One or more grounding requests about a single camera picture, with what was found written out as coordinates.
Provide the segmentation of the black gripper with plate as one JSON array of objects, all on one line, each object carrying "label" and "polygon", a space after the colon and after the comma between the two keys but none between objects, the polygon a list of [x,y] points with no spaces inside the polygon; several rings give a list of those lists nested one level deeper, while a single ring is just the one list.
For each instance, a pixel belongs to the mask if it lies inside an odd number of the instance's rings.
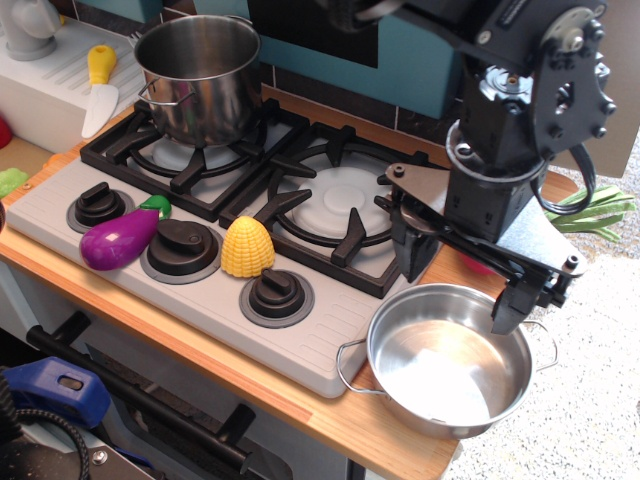
[{"label": "black gripper with plate", "polygon": [[[440,243],[468,255],[508,280],[497,297],[491,332],[509,335],[537,306],[562,306],[574,279],[587,268],[584,255],[545,217],[534,198],[527,200],[496,240],[474,225],[445,215],[450,172],[407,163],[386,168],[391,193],[383,200],[391,217],[391,239],[401,274],[418,280]],[[533,294],[530,286],[538,291]]]}]

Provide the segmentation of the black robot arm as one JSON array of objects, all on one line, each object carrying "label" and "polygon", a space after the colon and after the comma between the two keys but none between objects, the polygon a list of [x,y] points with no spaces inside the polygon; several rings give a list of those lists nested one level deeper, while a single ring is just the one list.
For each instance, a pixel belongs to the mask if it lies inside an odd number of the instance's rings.
[{"label": "black robot arm", "polygon": [[504,276],[493,332],[537,306],[561,306],[581,261],[547,221],[584,211],[596,190],[586,142],[615,112],[601,61],[603,1],[326,1],[330,23],[356,33],[396,16],[461,56],[463,104],[450,127],[451,167],[437,201],[422,167],[394,164],[385,203],[396,259],[415,279],[433,241]]}]

